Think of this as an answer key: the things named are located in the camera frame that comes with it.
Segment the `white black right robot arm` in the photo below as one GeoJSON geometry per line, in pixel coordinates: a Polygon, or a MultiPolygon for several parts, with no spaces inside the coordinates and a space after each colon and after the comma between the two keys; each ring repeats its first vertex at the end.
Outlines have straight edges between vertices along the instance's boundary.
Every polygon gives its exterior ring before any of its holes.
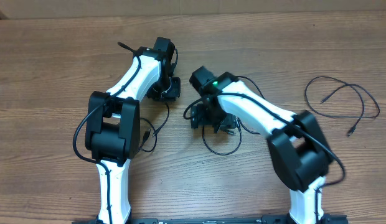
{"type": "Polygon", "coordinates": [[[189,79],[201,100],[191,105],[191,126],[211,125],[215,132],[252,125],[268,145],[273,168],[290,190],[291,223],[323,223],[321,187],[333,161],[316,118],[308,111],[281,109],[252,92],[229,72],[215,77],[205,67],[189,79]]]}

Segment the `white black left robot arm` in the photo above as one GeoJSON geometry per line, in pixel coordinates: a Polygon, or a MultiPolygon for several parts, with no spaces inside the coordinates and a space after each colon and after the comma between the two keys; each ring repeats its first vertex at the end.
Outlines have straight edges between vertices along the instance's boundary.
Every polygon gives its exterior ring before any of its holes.
{"type": "Polygon", "coordinates": [[[100,178],[101,207],[95,223],[129,223],[129,165],[142,149],[140,102],[144,97],[163,103],[175,101],[181,80],[174,76],[177,49],[158,37],[152,48],[132,51],[133,63],[106,92],[94,91],[88,101],[85,147],[92,154],[100,178]]]}

